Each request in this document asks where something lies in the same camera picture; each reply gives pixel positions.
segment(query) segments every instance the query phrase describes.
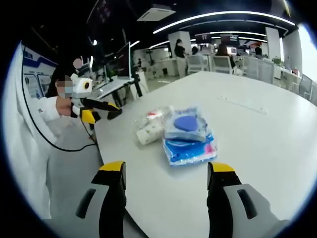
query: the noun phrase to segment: white table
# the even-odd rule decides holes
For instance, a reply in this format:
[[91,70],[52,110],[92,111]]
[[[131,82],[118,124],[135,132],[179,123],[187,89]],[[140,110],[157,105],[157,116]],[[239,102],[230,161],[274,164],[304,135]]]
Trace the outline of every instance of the white table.
[[218,143],[217,161],[232,166],[271,205],[292,219],[317,175],[317,108],[261,81],[199,72],[124,107],[95,129],[103,162],[126,162],[126,209],[151,238],[207,238],[207,163],[170,167],[161,142],[139,146],[138,116],[158,106],[199,106]]
[[98,87],[98,89],[94,90],[91,99],[102,99],[105,96],[113,93],[114,91],[133,83],[134,78],[123,78],[123,79],[115,79],[112,82],[104,84],[102,87]]
[[292,90],[293,83],[299,84],[301,77],[293,74],[291,71],[281,68],[281,81],[285,84],[285,89]]

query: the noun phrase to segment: poster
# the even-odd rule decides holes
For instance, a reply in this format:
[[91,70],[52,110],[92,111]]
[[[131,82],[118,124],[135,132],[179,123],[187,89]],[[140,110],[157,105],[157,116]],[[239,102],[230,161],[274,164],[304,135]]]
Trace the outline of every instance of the poster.
[[25,73],[24,81],[29,90],[31,98],[41,98],[43,97],[42,90],[40,88],[38,79],[34,74]]
[[41,86],[41,90],[43,92],[43,96],[48,92],[51,76],[47,74],[38,74],[38,80]]
[[27,47],[22,48],[23,74],[29,93],[32,98],[44,97],[57,64]]

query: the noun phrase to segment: clear plastic bag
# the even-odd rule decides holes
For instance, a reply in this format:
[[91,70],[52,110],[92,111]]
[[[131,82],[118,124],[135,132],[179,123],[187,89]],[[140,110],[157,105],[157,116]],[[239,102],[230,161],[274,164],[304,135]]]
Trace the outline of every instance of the clear plastic bag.
[[171,166],[197,164],[217,157],[217,147],[212,134],[204,142],[163,139],[163,148]]
[[149,144],[163,137],[164,120],[173,112],[173,107],[166,106],[147,112],[134,124],[134,132],[142,145]]
[[165,139],[205,141],[210,131],[197,107],[175,110],[164,122]]
[[175,110],[164,121],[163,148],[171,166],[217,157],[214,137],[198,108]]

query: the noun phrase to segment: person's hand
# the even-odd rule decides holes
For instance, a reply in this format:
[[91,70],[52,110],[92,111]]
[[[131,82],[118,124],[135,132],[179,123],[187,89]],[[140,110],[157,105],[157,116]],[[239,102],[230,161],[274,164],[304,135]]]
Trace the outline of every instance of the person's hand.
[[56,109],[61,116],[70,116],[72,110],[71,99],[58,96],[56,100]]

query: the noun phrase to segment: ceiling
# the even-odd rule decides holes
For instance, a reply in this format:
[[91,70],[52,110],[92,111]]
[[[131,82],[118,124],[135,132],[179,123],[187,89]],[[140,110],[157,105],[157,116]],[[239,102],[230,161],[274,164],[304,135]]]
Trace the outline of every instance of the ceiling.
[[[300,15],[295,13],[291,5],[291,17],[288,16],[283,0],[153,0],[176,11],[175,14],[156,22],[137,21],[145,12],[144,8],[151,4],[151,0],[106,0],[107,18],[102,23],[98,17],[99,13],[95,12],[102,1],[99,0],[95,8],[96,0],[55,0],[49,7],[46,1],[34,3],[30,8],[46,10],[36,10],[36,14],[30,14],[23,43],[44,56],[61,62],[73,61],[78,56],[89,57],[94,54],[116,52],[124,45],[123,29],[127,41],[140,41],[133,49],[148,48],[166,41],[168,34],[179,30],[189,31],[194,38],[195,34],[213,31],[265,34],[267,25],[263,23],[282,27],[277,28],[280,36],[296,29],[283,21],[265,16],[227,14],[198,18],[153,34],[155,30],[175,21],[209,12],[256,11],[279,16],[296,24],[301,22]],[[255,35],[243,36],[255,38]],[[97,46],[92,46],[94,39],[98,41]]]

